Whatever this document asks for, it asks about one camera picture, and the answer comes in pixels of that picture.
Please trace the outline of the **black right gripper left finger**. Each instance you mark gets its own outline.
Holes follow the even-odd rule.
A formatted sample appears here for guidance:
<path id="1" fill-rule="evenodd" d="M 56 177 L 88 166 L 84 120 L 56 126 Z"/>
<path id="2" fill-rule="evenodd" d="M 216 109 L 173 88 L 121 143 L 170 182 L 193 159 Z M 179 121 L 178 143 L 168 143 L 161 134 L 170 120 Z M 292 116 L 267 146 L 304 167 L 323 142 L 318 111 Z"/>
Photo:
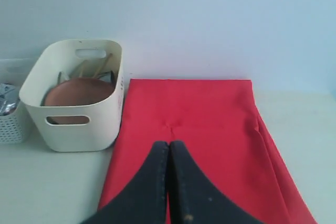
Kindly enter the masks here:
<path id="1" fill-rule="evenodd" d="M 168 144 L 154 142 L 142 166 L 121 192 L 83 223 L 165 223 L 167 162 Z"/>

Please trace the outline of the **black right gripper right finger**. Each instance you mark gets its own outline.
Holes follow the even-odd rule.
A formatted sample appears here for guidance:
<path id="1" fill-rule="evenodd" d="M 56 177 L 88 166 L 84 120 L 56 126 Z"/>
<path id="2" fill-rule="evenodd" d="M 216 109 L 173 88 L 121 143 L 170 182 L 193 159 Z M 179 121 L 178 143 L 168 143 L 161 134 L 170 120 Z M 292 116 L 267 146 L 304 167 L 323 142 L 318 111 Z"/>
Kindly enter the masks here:
<path id="1" fill-rule="evenodd" d="M 182 141 L 170 143 L 167 193 L 171 223 L 261 223 L 216 188 Z"/>

